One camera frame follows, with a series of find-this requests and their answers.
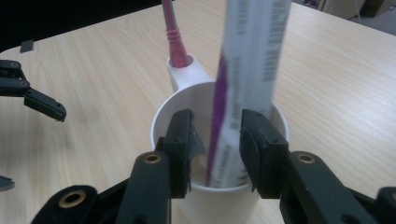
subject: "dark floor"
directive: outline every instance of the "dark floor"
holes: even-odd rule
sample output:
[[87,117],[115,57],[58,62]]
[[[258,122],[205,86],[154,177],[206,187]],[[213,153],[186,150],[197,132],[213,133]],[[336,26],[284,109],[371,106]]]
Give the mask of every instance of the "dark floor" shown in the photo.
[[157,6],[161,0],[11,0],[0,4],[0,52]]
[[[319,0],[307,0],[306,2],[312,2],[313,4],[305,4],[304,0],[292,0],[292,2],[305,5],[311,8],[317,8],[317,4]],[[389,10],[375,16],[375,17],[367,17],[362,16],[359,20],[358,16],[349,19],[349,21],[353,21],[356,23],[360,23],[361,25],[371,27],[373,29],[388,33],[390,35],[396,35],[396,3],[389,7]]]

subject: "light wood grain surface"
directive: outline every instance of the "light wood grain surface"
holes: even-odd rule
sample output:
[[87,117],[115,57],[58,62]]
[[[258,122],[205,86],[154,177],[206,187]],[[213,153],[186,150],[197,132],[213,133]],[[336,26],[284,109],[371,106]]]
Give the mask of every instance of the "light wood grain surface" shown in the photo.
[[[224,1],[178,0],[188,52],[215,77]],[[149,128],[172,89],[161,7],[10,49],[32,87],[62,103],[65,123],[0,98],[0,223],[28,223],[60,189],[103,191],[151,150]],[[374,197],[396,185],[396,37],[292,5],[275,102],[290,125],[290,150],[320,156],[350,188]],[[174,201],[174,223],[188,223]],[[278,201],[260,201],[247,223],[283,223]]]

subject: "toothpaste tube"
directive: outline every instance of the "toothpaste tube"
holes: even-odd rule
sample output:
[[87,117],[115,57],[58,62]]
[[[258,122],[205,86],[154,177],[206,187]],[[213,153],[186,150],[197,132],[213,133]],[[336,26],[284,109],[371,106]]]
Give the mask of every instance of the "toothpaste tube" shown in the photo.
[[242,109],[267,118],[290,0],[228,0],[216,80],[206,184],[246,184],[239,155]]

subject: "screw hole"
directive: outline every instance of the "screw hole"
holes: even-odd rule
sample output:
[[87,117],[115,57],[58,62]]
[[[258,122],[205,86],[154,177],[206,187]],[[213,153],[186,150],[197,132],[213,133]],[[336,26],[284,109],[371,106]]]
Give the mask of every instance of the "screw hole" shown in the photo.
[[84,202],[87,194],[84,190],[79,189],[65,194],[61,200],[59,200],[59,206],[62,208],[74,207],[82,202]]
[[314,163],[315,159],[307,154],[299,154],[298,156],[298,160],[305,162],[305,163]]
[[158,155],[155,155],[155,154],[148,155],[148,156],[145,158],[145,162],[146,162],[146,163],[155,163],[155,162],[158,162],[158,161],[160,161],[160,160],[161,160],[161,157],[158,156]]

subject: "cup rim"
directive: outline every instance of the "cup rim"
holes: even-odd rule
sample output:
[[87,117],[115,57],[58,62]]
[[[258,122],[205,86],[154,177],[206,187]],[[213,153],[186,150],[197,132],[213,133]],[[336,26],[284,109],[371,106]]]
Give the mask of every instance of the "cup rim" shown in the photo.
[[199,184],[195,184],[191,182],[191,189],[198,189],[200,191],[205,191],[205,192],[212,192],[212,193],[232,193],[232,192],[237,192],[237,191],[244,191],[245,189],[250,188],[251,185],[249,183],[238,186],[238,187],[232,187],[232,188],[225,188],[225,189],[217,189],[217,188],[210,188],[206,186],[202,186]]

